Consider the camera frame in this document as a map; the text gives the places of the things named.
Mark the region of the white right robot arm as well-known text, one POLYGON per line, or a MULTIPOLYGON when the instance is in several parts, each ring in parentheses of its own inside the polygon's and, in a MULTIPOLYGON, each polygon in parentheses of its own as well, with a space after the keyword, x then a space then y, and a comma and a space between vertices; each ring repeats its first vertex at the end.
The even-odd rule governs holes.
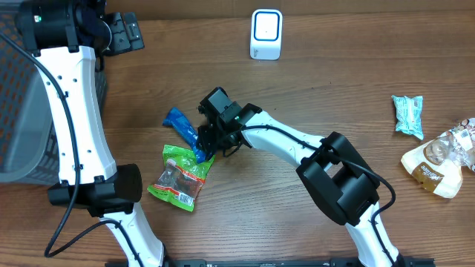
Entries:
POLYGON ((198 110, 207 119, 198 129, 198 144, 207 156, 235 152, 242 145, 276 155, 295 168, 320 211, 348 230, 360 264, 403 266, 381 221, 381 213, 394 203, 379 203, 377 189, 387 181, 371 170, 345 136, 297 131, 252 104, 202 103, 198 110))

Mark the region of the blue snack bar wrapper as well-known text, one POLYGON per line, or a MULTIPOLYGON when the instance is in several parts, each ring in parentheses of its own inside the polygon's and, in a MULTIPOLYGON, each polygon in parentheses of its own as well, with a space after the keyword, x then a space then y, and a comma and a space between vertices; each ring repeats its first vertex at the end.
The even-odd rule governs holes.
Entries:
POLYGON ((206 161, 206 154, 197 146, 198 133, 191 125, 185 114, 178 108, 173 107, 162 122, 163 126, 172 127, 185 140, 192 149, 198 164, 206 161))

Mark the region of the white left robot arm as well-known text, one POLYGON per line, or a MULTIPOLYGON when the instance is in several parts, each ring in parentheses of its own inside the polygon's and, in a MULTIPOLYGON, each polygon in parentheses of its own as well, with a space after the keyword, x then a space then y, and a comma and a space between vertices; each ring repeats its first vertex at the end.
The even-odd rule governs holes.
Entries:
POLYGON ((106 56, 144 46, 134 13, 107 13, 104 1, 23 1, 16 15, 20 52, 40 72, 59 149, 59 180, 51 204, 85 209, 108 227, 127 266, 162 266, 166 250, 151 230, 140 200, 135 164, 116 164, 96 95, 106 56))

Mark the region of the beige foil snack pouch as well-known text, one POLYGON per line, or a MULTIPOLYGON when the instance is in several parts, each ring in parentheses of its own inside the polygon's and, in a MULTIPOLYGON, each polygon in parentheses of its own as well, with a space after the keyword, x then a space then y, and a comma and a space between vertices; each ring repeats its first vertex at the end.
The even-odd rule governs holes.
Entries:
POLYGON ((474 169, 474 119, 465 119, 408 151, 401 163, 426 191, 446 199, 454 198, 462 186, 462 168, 474 169))

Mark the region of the mint green snack packet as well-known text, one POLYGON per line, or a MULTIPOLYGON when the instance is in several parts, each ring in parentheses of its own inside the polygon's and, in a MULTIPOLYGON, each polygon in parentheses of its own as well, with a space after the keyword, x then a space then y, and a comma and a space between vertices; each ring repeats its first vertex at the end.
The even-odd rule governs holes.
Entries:
POLYGON ((422 130, 423 96, 394 96, 392 100, 396 109, 395 131, 424 139, 422 130))

